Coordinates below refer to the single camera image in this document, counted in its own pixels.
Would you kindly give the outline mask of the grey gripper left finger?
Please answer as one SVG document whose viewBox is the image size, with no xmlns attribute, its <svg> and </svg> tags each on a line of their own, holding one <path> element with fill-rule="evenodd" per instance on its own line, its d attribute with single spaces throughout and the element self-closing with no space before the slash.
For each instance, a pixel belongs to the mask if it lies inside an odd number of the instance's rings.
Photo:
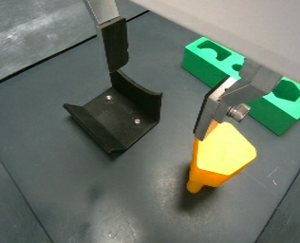
<svg viewBox="0 0 300 243">
<path fill-rule="evenodd" d="M 126 19 L 120 15 L 114 0 L 84 0 L 97 34 L 102 37 L 109 71 L 116 72 L 129 62 Z"/>
</svg>

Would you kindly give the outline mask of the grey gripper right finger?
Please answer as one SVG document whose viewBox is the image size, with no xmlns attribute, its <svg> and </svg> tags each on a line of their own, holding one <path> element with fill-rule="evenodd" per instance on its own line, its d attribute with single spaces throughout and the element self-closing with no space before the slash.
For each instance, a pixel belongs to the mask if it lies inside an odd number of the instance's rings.
<svg viewBox="0 0 300 243">
<path fill-rule="evenodd" d="M 202 140 L 212 123 L 222 122 L 225 117 L 241 121 L 249 112 L 245 104 L 267 95 L 281 79 L 283 75 L 276 71 L 245 59 L 240 79 L 225 78 L 205 97 L 194 124 L 194 137 Z"/>
</svg>

